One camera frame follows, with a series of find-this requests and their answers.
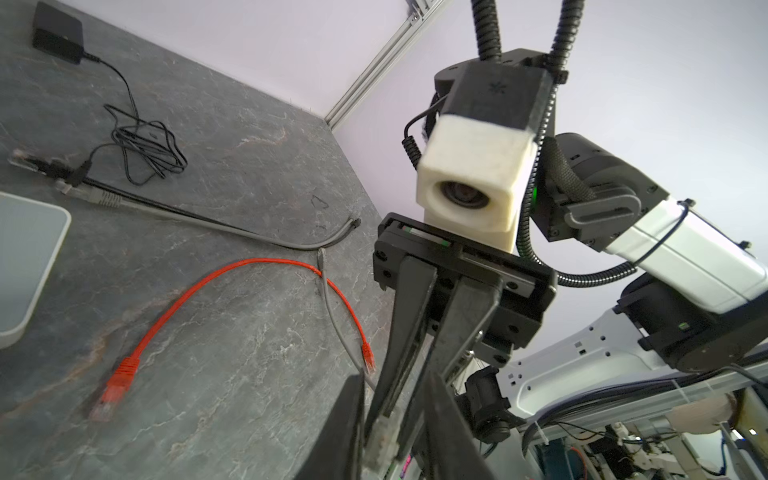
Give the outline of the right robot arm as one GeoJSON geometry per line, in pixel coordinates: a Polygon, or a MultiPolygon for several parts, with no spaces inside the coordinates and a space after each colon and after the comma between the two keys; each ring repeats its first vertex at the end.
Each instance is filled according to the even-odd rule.
{"type": "Polygon", "coordinates": [[[585,137],[555,133],[583,3],[561,5],[546,53],[504,51],[494,2],[476,1],[472,13],[477,58],[437,74],[421,114],[425,146],[403,140],[424,218],[389,214],[373,255],[375,279],[395,303],[366,442],[433,340],[397,428],[398,458],[434,406],[428,382],[452,382],[471,356],[504,366],[562,287],[626,280],[616,312],[687,382],[733,365],[767,336],[767,268],[745,243],[585,137]]]}

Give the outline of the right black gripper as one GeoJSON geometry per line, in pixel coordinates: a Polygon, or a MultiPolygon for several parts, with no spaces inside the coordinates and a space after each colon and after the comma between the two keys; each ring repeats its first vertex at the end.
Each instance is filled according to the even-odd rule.
{"type": "Polygon", "coordinates": [[[489,365],[505,366],[512,351],[527,346],[540,329],[556,279],[549,267],[395,213],[378,226],[373,272],[396,295],[366,441],[377,420],[392,413],[426,333],[437,334],[399,430],[396,459],[404,460],[423,426],[428,374],[450,383],[470,350],[489,365]]]}

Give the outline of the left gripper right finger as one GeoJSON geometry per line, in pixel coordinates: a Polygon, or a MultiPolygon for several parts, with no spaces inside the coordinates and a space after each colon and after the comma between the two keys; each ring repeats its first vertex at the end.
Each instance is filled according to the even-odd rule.
{"type": "Polygon", "coordinates": [[[423,384],[424,430],[427,440],[426,479],[492,480],[494,475],[474,448],[453,396],[434,372],[423,384]]]}

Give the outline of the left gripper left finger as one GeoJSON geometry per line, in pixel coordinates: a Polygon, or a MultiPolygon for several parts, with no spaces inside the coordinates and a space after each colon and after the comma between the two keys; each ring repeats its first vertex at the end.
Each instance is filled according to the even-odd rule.
{"type": "Polygon", "coordinates": [[[345,381],[296,480],[355,480],[362,472],[365,379],[345,381]]]}

